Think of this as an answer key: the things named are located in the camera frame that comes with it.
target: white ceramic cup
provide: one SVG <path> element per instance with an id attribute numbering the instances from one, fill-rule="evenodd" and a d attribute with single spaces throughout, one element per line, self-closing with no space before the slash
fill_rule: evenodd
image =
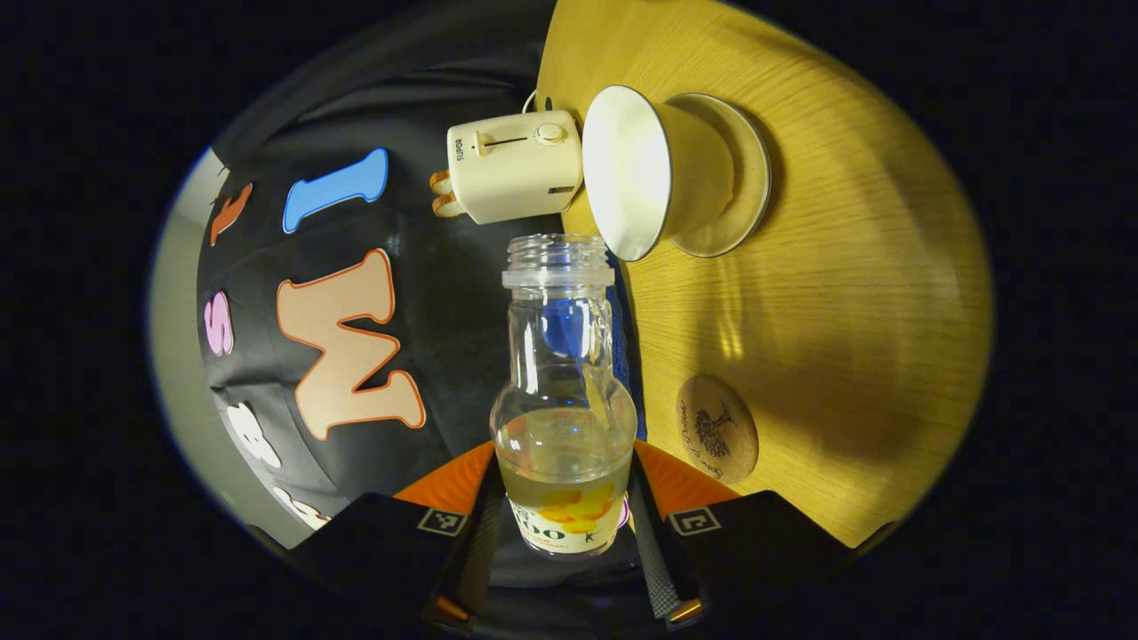
<path id="1" fill-rule="evenodd" d="M 596 228 L 625 261 L 711 222 L 732 198 L 734 166 L 719 132 L 628 87 L 593 98 L 582 159 Z"/>

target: cork coaster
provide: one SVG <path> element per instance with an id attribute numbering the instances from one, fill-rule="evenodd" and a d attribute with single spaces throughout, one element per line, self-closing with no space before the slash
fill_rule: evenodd
<path id="1" fill-rule="evenodd" d="M 679 438 L 696 468 L 733 484 L 751 475 L 759 459 L 759 434 L 739 394 L 711 376 L 684 383 L 676 399 Z"/>

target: water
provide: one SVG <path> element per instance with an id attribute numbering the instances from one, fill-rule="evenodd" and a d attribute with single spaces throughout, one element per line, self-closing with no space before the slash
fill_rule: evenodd
<path id="1" fill-rule="evenodd" d="M 538 409 L 511 420 L 498 467 L 526 542 L 556 559 L 603 552 L 616 539 L 632 449 L 612 456 L 609 428 L 587 409 Z"/>

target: table surface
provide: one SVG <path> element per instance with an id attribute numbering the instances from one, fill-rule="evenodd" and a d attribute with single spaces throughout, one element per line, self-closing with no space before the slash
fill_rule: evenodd
<path id="1" fill-rule="evenodd" d="M 759 434 L 733 489 L 775 490 L 848 545 L 904 518 L 966 433 L 992 340 L 989 262 L 949 167 L 855 72 L 711 0 L 561 0 L 538 108 L 582 123 L 610 84 L 727 100 L 772 156 L 766 216 L 739 248 L 663 243 L 625 264 L 649 442 L 687 460 L 676 397 L 711 375 Z M 568 232 L 596 232 L 586 190 Z"/>

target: bottle label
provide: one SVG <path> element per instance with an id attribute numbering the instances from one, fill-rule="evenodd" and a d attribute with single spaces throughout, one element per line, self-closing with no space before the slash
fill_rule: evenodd
<path id="1" fill-rule="evenodd" d="M 583 491 L 545 485 L 552 489 L 530 504 L 520 504 L 511 494 L 522 538 L 553 553 L 580 553 L 608 544 L 621 522 L 624 487 L 618 494 L 616 483 L 605 478 L 586 484 L 595 486 Z"/>

